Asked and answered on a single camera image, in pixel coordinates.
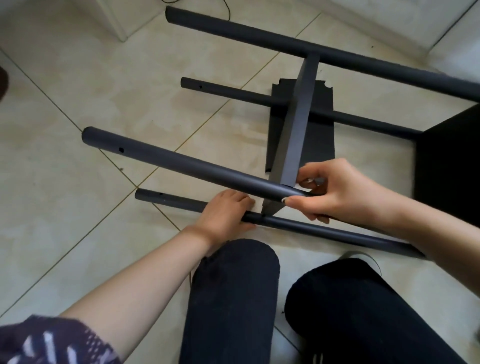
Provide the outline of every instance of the hand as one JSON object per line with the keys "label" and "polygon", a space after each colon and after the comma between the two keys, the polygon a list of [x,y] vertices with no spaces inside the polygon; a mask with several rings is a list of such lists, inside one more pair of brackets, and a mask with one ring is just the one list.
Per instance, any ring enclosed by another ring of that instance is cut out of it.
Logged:
{"label": "hand", "polygon": [[[312,179],[324,178],[317,186]],[[345,159],[307,163],[299,169],[297,183],[310,188],[315,197],[291,196],[285,205],[301,211],[310,220],[329,223],[328,217],[365,227],[377,227],[388,215],[392,201],[401,195],[361,174]]]}
{"label": "hand", "polygon": [[194,227],[208,234],[213,244],[231,240],[241,232],[255,228],[254,224],[240,221],[254,204],[255,200],[243,192],[222,191],[207,204]]}

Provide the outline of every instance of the leg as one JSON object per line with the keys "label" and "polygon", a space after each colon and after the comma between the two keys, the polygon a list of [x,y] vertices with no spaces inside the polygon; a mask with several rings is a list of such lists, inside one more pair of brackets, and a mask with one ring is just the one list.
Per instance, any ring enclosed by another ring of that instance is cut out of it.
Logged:
{"label": "leg", "polygon": [[280,264],[268,245],[229,242],[192,280],[180,364],[267,364]]}
{"label": "leg", "polygon": [[323,363],[464,363],[360,259],[325,264],[290,289],[285,316]]}

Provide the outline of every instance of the purple patterned sleeve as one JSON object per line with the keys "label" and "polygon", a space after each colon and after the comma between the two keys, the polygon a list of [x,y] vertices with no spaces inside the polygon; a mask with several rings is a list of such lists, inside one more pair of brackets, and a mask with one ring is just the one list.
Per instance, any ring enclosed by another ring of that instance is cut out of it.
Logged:
{"label": "purple patterned sleeve", "polygon": [[80,321],[32,315],[0,327],[0,364],[120,364],[120,360]]}

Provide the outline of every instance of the person's left arm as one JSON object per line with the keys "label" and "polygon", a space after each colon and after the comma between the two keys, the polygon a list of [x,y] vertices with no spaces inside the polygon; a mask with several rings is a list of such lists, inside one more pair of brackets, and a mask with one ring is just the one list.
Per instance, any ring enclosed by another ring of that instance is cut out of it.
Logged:
{"label": "person's left arm", "polygon": [[194,225],[95,288],[60,316],[89,326],[124,361],[200,259],[237,233],[254,227],[240,222],[253,204],[254,200],[241,192],[219,193]]}

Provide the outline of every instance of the black cord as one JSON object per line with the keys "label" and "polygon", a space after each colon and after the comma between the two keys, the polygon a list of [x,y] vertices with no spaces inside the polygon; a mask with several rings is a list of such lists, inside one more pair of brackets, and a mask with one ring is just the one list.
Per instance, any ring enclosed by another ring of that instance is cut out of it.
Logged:
{"label": "black cord", "polygon": [[[176,2],[179,2],[180,0],[173,0],[173,1],[165,1],[165,0],[162,0],[162,2],[164,2],[165,4],[175,4]],[[223,2],[225,3],[225,6],[227,7],[228,9],[228,21],[230,21],[230,16],[231,16],[231,12],[230,12],[230,8],[228,7],[228,4],[225,0],[223,0]]]}

